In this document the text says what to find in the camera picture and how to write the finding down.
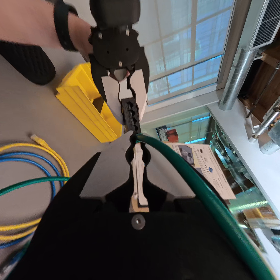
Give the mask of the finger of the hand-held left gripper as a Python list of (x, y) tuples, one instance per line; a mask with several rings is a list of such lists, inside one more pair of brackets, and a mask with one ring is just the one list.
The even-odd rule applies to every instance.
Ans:
[(119, 101), (120, 83), (111, 76), (102, 77), (106, 103), (115, 119), (124, 125), (124, 119), (121, 112), (121, 103)]
[(143, 70), (135, 70), (132, 74), (127, 77), (128, 89), (134, 91), (135, 101), (138, 106), (139, 120), (142, 121), (144, 116), (146, 102), (147, 102), (147, 92), (145, 87), (145, 80), (143, 75)]

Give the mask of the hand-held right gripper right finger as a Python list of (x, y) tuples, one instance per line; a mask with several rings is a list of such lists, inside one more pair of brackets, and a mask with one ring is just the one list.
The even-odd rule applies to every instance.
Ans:
[(155, 148), (141, 142), (145, 174), (142, 189), (145, 198), (167, 194), (172, 198), (195, 198), (194, 192), (172, 164)]

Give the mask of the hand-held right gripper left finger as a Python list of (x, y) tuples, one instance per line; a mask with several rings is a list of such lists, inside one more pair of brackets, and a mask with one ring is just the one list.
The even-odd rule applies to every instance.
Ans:
[(134, 148), (134, 131), (129, 131), (107, 145), (100, 153), (82, 191), (80, 198), (103, 199), (106, 195), (128, 183), (128, 198), (134, 191), (132, 159), (127, 159), (130, 148)]

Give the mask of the black ethernet switch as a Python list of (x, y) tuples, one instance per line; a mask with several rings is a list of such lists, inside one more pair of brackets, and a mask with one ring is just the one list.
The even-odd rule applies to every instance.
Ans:
[(133, 97), (121, 100), (121, 113), (124, 120), (124, 131), (134, 131), (141, 134), (138, 106)]

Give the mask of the yellow plastic bin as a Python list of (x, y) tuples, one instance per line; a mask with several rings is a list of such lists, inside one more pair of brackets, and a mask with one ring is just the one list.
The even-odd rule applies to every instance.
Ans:
[(56, 98), (101, 143), (112, 142), (122, 135), (116, 120), (97, 90), (90, 62), (75, 66), (57, 87)]

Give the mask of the person's left forearm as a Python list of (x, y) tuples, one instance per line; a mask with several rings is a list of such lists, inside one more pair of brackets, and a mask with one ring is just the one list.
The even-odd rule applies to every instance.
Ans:
[(0, 40), (62, 48), (54, 26), (54, 5), (40, 0), (1, 0)]

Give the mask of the person's left hand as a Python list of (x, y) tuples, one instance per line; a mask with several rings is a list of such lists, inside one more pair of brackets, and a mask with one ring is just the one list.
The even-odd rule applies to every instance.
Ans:
[(89, 43), (91, 26), (76, 15), (68, 14), (68, 30), (74, 47), (79, 51), (86, 62), (89, 62), (89, 54), (93, 53), (93, 47)]

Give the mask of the wooden instruction board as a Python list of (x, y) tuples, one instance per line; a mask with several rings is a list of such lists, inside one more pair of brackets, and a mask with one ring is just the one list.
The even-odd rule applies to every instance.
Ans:
[[(223, 200), (236, 199), (209, 145), (172, 142), (165, 142), (165, 144), (194, 167), (203, 178), (208, 180)], [(145, 168), (142, 155), (141, 144), (136, 143), (132, 161), (134, 192), (131, 197), (131, 204), (134, 212), (149, 212), (148, 200), (145, 198), (142, 189)]]

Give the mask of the black wristband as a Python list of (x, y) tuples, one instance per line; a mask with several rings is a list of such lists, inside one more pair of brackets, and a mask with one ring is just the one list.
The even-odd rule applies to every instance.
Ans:
[(62, 48), (66, 51), (78, 52), (74, 47), (69, 35), (68, 15), (69, 13), (78, 16), (74, 6), (66, 4), (63, 0), (54, 3), (54, 26), (58, 40)]

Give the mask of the large grid window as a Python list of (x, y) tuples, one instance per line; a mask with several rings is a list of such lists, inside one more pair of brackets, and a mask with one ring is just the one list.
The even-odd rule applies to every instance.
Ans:
[(149, 63), (149, 106), (217, 84), (234, 2), (140, 1), (134, 28)]

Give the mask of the silver insulated pipes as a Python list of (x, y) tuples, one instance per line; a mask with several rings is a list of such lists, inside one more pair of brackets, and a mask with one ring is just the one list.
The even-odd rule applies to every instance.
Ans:
[[(255, 143), (259, 139), (259, 136), (262, 135), (265, 131), (271, 128), (274, 121), (279, 117), (280, 108), (274, 107), (270, 114), (258, 125), (253, 126), (253, 133), (249, 139), (250, 143)], [(260, 147), (260, 152), (265, 155), (272, 155), (280, 149), (279, 144), (275, 142), (272, 138), (270, 141), (266, 142)]]

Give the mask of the white vent grille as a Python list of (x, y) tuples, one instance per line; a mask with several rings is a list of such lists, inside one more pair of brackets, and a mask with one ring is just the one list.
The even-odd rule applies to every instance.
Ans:
[(258, 17), (257, 25), (250, 42), (249, 50), (271, 44), (279, 29), (280, 1), (266, 0)]

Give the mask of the wide round silver duct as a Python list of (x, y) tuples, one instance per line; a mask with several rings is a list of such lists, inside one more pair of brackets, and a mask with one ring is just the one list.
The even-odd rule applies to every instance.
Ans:
[(220, 110), (228, 111), (233, 108), (258, 50), (258, 48), (251, 51), (237, 49), (222, 98), (219, 101)]

